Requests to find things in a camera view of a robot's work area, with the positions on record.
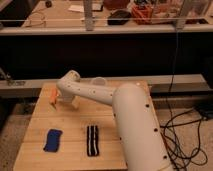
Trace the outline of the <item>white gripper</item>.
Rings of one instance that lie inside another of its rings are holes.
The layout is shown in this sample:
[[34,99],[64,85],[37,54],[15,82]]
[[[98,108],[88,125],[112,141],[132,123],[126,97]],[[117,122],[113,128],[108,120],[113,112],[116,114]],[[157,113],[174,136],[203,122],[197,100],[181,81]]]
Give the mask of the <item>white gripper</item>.
[[71,102],[71,108],[73,110],[79,109],[79,101],[75,99],[75,96],[73,94],[60,91],[58,97],[62,101]]

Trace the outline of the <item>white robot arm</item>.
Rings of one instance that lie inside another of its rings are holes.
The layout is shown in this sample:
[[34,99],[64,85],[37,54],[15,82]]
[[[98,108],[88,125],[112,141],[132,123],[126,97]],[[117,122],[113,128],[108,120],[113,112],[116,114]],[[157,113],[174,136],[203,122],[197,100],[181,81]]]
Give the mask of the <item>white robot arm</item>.
[[56,84],[63,98],[81,96],[113,109],[128,171],[174,171],[146,90],[135,83],[108,87],[80,82],[70,70]]

